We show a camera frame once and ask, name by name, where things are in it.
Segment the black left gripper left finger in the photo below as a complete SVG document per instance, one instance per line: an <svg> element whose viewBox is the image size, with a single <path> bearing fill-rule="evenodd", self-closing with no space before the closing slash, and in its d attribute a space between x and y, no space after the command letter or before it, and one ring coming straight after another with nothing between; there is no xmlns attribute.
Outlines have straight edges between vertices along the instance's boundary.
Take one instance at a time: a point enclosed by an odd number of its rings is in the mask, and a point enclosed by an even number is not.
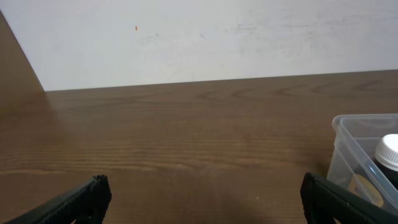
<svg viewBox="0 0 398 224"><path fill-rule="evenodd" d="M106 175L62 193L38 207L7 221L7 224L102 224L112 198Z"/></svg>

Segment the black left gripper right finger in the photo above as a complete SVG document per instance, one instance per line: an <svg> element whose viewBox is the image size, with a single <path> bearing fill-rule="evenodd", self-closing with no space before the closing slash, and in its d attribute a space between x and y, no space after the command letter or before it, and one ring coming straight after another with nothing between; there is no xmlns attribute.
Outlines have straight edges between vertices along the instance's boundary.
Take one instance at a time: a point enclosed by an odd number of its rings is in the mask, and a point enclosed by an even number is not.
<svg viewBox="0 0 398 224"><path fill-rule="evenodd" d="M379 208L318 174L304 175L300 195L308 224L397 224L397 214Z"/></svg>

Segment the dark Woods syrup bottle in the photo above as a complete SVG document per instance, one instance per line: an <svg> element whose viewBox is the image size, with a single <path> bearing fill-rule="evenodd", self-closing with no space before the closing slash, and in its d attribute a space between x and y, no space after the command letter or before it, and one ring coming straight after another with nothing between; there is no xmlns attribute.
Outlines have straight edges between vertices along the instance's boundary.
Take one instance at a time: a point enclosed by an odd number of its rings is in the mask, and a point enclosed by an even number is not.
<svg viewBox="0 0 398 224"><path fill-rule="evenodd" d="M379 141L374 151L373 163L397 189L397 134L387 134ZM355 169L348 190L380 208L393 209L393 206L360 167Z"/></svg>

